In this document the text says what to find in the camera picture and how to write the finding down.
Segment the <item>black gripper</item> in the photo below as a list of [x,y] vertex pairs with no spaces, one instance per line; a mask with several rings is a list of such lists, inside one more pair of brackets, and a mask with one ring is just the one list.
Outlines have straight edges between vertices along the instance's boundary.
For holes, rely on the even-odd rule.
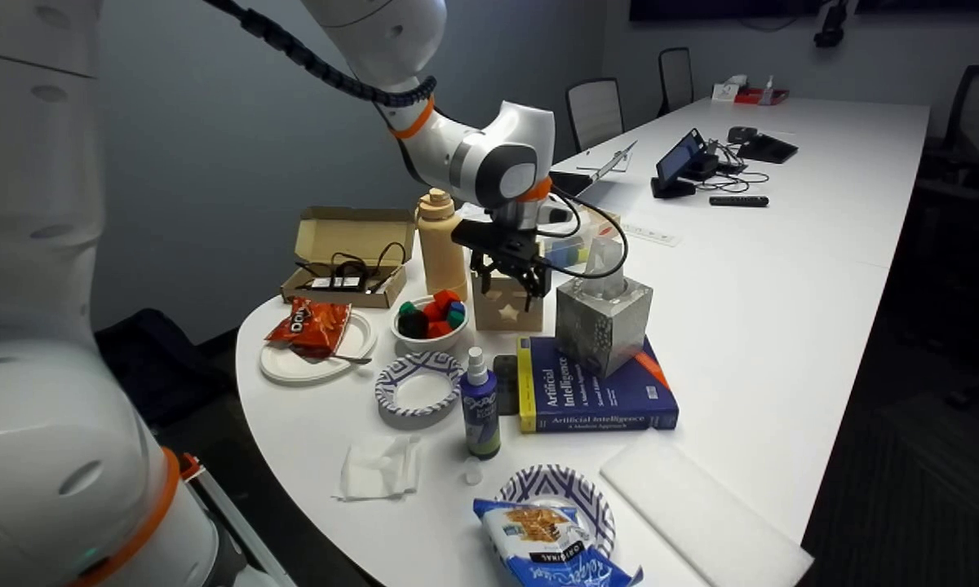
[[469,250],[469,269],[479,278],[494,272],[520,279],[521,288],[548,288],[548,261],[538,254],[532,232],[517,232],[495,221],[459,221],[451,238]]

